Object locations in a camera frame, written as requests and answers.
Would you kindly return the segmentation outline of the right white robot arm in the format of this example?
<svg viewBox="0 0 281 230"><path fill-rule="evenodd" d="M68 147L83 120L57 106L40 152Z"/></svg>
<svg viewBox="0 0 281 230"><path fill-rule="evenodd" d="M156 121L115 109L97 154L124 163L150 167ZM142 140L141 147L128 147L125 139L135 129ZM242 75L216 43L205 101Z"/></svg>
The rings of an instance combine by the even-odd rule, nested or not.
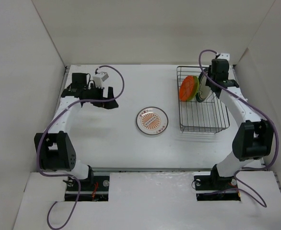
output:
<svg viewBox="0 0 281 230"><path fill-rule="evenodd" d="M229 78L228 60L217 57L211 61L206 85L230 111L238 125L231 153L213 166L209 176L212 190L224 190L234 174L248 163L270 154L273 127L251 108L235 80Z"/></svg>

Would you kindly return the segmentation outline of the green plastic plate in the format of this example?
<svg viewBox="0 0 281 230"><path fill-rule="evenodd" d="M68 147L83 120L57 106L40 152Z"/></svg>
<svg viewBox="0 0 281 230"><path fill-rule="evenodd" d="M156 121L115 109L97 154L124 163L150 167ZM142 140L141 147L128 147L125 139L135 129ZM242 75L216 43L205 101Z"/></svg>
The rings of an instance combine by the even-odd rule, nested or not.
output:
<svg viewBox="0 0 281 230"><path fill-rule="evenodd" d="M192 77L193 77L192 89L187 101L191 101L193 98L195 98L197 92L199 91L199 79L197 76L192 76Z"/></svg>

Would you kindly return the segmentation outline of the white plate teal rim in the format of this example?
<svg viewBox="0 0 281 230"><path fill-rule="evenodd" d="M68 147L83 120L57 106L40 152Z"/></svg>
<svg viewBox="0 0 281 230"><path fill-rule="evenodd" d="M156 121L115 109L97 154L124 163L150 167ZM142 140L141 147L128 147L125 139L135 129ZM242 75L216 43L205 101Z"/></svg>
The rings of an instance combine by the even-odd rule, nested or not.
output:
<svg viewBox="0 0 281 230"><path fill-rule="evenodd" d="M206 85L207 78L203 72L200 73L198 80L199 80L199 89L198 92L196 93L196 101L201 103L207 99L211 89L209 86Z"/></svg>

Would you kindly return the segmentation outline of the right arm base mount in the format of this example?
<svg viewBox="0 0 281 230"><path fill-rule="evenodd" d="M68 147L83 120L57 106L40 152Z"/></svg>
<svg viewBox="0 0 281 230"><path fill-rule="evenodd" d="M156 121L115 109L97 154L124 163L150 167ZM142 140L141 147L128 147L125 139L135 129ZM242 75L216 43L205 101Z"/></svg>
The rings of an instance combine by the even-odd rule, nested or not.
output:
<svg viewBox="0 0 281 230"><path fill-rule="evenodd" d="M215 180L209 172L196 172L193 178L197 201L241 201L233 176Z"/></svg>

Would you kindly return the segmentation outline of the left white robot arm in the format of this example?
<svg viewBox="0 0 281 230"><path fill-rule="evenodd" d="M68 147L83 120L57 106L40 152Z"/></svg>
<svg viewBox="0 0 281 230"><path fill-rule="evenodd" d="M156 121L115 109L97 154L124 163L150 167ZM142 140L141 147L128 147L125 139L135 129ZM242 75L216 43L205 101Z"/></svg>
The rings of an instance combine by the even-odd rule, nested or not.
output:
<svg viewBox="0 0 281 230"><path fill-rule="evenodd" d="M83 190L94 186L92 167L77 159L76 151L69 137L69 131L77 113L85 103L105 109L118 108L112 87L104 97L103 83L108 79L106 72L73 73L71 83L60 96L58 109L53 120L43 133L36 133L34 142L37 165L42 172L54 171L78 179Z"/></svg>

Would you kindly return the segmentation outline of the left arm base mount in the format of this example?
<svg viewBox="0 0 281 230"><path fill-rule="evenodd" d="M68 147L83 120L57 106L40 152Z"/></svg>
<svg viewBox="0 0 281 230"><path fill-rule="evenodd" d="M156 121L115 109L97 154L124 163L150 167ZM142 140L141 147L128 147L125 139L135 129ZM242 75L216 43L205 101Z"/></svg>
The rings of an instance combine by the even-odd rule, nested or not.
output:
<svg viewBox="0 0 281 230"><path fill-rule="evenodd" d="M78 194L78 183L72 178L63 180L66 184L64 201L75 201ZM78 201L106 202L109 197L110 176L96 175L93 182L81 180L81 191Z"/></svg>

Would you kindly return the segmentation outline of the orange plastic plate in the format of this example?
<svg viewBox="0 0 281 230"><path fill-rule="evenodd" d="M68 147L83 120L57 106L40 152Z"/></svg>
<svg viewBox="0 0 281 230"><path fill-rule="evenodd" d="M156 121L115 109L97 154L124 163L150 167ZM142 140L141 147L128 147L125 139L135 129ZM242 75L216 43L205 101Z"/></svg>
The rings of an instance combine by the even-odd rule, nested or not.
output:
<svg viewBox="0 0 281 230"><path fill-rule="evenodd" d="M196 89L196 82L194 76L192 75L187 76L183 80L180 86L179 99L181 101L190 101L194 97L195 89Z"/></svg>

